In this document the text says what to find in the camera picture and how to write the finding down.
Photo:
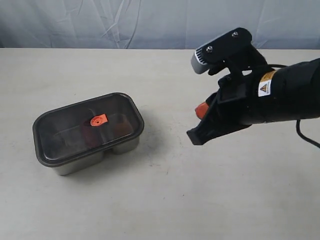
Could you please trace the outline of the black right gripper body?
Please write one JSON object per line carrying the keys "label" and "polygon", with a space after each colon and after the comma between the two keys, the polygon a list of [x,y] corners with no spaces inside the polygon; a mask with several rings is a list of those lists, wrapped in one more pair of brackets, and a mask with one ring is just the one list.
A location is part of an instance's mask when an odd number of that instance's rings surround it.
{"label": "black right gripper body", "polygon": [[251,72],[241,82],[228,74],[218,81],[219,89],[209,96],[211,128],[246,128],[263,122],[258,86],[263,74]]}

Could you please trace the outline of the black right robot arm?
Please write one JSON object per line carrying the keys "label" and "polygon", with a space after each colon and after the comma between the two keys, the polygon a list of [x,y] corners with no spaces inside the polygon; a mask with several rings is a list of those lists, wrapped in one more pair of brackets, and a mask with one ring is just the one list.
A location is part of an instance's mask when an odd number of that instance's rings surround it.
{"label": "black right robot arm", "polygon": [[275,69],[263,65],[247,75],[227,74],[218,90],[199,105],[199,124],[187,131],[201,146],[257,124],[301,121],[320,116],[320,60]]}

